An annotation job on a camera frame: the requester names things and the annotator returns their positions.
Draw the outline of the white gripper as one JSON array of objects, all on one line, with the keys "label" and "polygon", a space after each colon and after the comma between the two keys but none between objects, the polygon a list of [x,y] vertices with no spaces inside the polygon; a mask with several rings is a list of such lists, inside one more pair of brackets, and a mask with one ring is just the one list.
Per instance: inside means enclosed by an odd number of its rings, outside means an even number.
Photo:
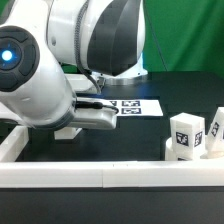
[{"label": "white gripper", "polygon": [[74,118],[70,127],[98,130],[116,128],[119,109],[109,100],[78,97],[74,103]]}]

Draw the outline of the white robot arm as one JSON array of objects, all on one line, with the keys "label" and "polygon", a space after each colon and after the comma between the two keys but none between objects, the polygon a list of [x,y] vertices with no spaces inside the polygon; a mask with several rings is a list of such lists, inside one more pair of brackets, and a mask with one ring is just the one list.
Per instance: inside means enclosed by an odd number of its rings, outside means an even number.
[{"label": "white robot arm", "polygon": [[143,51],[143,0],[9,0],[0,16],[0,120],[35,129],[113,129],[117,109],[78,98],[75,65],[117,76]]}]

